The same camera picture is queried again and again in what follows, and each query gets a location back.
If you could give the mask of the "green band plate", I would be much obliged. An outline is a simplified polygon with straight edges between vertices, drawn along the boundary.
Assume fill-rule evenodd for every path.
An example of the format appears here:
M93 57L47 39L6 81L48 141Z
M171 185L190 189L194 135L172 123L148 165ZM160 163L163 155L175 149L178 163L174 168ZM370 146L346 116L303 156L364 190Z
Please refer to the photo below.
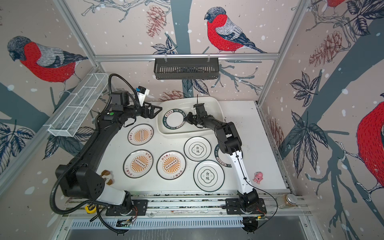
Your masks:
M181 109L171 109L163 116L163 125L169 130L177 130L185 124L187 115Z
M221 150L220 150L220 147L219 145L216 145L215 147L215 150L214 150L214 155L215 155L215 158L217 160L217 162L222 165L223 167L226 167L226 168L231 168L232 165L232 161L231 161L231 158L229 155L227 154L224 154Z

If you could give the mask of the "white green-rim plate front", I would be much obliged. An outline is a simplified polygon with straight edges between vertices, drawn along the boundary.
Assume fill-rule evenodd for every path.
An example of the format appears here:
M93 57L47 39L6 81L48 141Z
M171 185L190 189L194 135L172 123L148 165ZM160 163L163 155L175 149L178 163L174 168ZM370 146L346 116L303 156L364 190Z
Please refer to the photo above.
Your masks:
M225 182L225 172L216 162L205 160L194 169L194 181L199 189L205 192L218 191Z

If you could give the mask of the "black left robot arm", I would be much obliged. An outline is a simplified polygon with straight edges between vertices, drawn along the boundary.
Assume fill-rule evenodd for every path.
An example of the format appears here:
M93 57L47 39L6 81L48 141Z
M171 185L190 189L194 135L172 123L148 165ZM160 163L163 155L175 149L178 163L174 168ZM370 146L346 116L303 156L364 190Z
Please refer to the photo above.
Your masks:
M96 130L81 151L67 165L60 165L56 169L57 181L50 193L52 211L59 215L70 214L87 203L116 206L123 211L131 211L134 207L131 194L108 186L96 171L111 140L128 119L153 119L161 111L161 107L150 103L138 107L118 106L117 109L107 105L98 114L95 120ZM56 205L58 188L64 196L84 201L72 209L61 210Z

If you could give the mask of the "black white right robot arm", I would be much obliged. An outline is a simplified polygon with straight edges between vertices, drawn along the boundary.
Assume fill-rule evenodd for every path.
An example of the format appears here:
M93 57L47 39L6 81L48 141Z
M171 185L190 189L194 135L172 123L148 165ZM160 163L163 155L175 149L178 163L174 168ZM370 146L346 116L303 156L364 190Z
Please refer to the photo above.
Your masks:
M248 182L242 152L242 141L234 123L221 122L209 115L203 103L193 106L194 112L185 117L187 123L214 131L221 152L231 159L231 166L236 171L240 209L245 213L260 211L261 199L258 192Z

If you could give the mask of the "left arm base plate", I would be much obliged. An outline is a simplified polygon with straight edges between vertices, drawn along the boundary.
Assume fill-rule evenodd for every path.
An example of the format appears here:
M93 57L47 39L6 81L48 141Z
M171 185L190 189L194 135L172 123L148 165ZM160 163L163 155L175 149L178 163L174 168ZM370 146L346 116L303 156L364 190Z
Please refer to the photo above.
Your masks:
M145 216L148 207L148 200L132 200L129 207L110 205L107 207L106 216Z

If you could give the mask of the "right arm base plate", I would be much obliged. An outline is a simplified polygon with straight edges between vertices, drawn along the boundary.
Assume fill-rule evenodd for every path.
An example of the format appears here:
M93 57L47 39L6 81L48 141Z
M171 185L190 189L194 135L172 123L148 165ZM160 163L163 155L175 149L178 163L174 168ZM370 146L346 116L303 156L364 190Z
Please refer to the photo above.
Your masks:
M228 215L254 214L266 215L267 210L264 200L261 198L238 197L237 199L229 198L225 200L226 204L222 207L227 211Z

